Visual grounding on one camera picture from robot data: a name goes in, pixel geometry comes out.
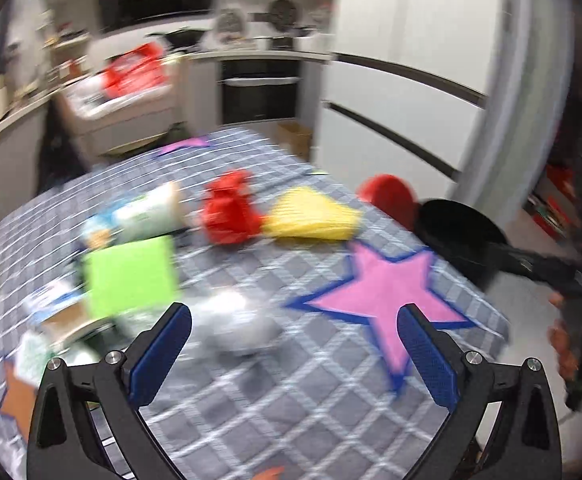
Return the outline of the person's right hand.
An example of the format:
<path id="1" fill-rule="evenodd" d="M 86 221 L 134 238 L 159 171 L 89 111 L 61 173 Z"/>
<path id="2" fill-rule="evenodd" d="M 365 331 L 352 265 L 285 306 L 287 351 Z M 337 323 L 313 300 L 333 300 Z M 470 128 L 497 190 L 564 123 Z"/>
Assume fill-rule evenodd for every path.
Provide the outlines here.
<path id="1" fill-rule="evenodd" d="M 573 380 L 578 371 L 579 362 L 571 352 L 570 338 L 562 321 L 556 322 L 548 331 L 551 347 L 556 350 L 558 356 L 559 374 L 564 380 Z"/>

